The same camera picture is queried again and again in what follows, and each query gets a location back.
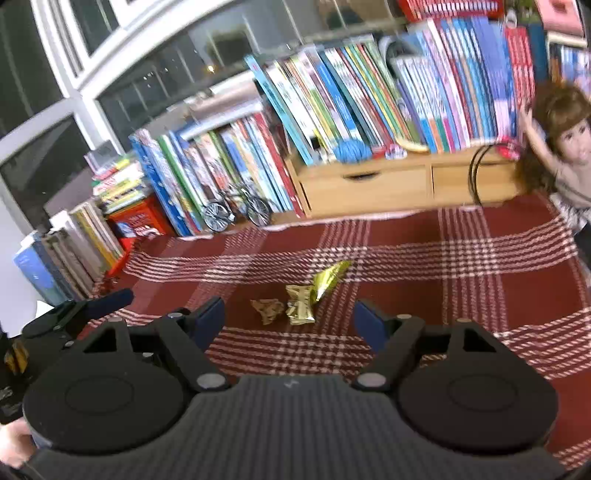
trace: candy wrapper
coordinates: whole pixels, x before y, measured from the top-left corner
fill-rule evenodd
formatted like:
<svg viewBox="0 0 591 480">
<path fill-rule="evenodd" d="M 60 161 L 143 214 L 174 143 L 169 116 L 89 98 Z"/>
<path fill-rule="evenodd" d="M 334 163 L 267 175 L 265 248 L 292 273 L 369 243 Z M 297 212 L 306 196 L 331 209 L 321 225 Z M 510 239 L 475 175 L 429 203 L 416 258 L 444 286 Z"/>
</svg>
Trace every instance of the candy wrapper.
<svg viewBox="0 0 591 480">
<path fill-rule="evenodd" d="M 283 313 L 285 310 L 285 307 L 278 299 L 251 300 L 251 304 L 261 314 L 263 325 L 273 323 L 277 315 Z"/>
<path fill-rule="evenodd" d="M 316 320 L 312 312 L 312 305 L 334 289 L 350 265 L 350 261 L 344 260 L 317 273 L 314 275 L 312 285 L 286 285 L 285 289 L 290 297 L 287 302 L 286 314 L 290 323 L 292 325 L 314 323 Z"/>
</svg>

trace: doll's arm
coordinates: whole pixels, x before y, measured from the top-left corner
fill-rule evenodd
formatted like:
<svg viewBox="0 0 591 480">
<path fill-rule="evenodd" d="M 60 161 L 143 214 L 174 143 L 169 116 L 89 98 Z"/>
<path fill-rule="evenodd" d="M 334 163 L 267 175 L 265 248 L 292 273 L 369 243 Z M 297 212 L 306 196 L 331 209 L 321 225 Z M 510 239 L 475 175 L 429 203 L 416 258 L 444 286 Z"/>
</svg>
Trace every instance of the doll's arm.
<svg viewBox="0 0 591 480">
<path fill-rule="evenodd" d="M 534 127 L 534 123 L 531 118 L 531 110 L 525 111 L 525 109 L 521 107 L 519 110 L 519 121 L 535 156 L 540 159 L 540 161 L 550 172 L 556 175 L 560 169 L 560 161 L 550 151 L 545 140 Z"/>
</svg>

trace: bookshelf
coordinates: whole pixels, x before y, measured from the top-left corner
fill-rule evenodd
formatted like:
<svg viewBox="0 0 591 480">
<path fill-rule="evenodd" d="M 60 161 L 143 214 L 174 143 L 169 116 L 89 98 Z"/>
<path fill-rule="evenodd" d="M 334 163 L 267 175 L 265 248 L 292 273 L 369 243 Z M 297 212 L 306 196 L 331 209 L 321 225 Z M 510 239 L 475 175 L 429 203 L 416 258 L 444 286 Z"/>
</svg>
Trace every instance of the bookshelf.
<svg viewBox="0 0 591 480">
<path fill-rule="evenodd" d="M 285 159 L 309 218 L 470 205 L 468 166 L 476 152 L 412 154 L 403 160 L 369 160 L 308 167 L 293 152 Z M 522 192 L 515 163 L 491 150 L 478 169 L 483 202 L 500 202 Z"/>
</svg>

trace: brown hair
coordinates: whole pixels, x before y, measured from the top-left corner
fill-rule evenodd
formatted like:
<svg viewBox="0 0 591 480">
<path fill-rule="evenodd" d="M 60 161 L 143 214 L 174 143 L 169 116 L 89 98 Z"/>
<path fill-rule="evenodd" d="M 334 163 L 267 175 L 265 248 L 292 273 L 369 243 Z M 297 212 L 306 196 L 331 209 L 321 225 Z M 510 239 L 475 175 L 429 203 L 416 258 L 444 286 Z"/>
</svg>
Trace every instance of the brown hair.
<svg viewBox="0 0 591 480">
<path fill-rule="evenodd" d="M 590 116 L 591 103 L 575 85 L 545 82 L 536 86 L 532 117 L 546 133 L 546 143 L 556 155 L 560 155 L 556 147 L 559 136 Z M 536 189 L 555 191 L 554 176 L 529 145 L 517 162 L 516 174 L 529 192 Z"/>
</svg>

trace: drawer handle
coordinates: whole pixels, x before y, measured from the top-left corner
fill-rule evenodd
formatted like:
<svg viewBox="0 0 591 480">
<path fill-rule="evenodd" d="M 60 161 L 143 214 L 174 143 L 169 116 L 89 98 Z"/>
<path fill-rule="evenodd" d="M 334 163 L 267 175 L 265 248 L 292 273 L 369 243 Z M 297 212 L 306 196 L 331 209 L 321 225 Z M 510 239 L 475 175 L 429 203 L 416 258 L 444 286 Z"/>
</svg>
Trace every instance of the drawer handle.
<svg viewBox="0 0 591 480">
<path fill-rule="evenodd" d="M 362 173 L 360 175 L 343 175 L 343 178 L 345 180 L 351 180 L 351 181 L 364 181 L 364 180 L 371 180 L 374 177 L 377 177 L 380 174 L 380 172 L 375 171 L 373 173 Z"/>
</svg>

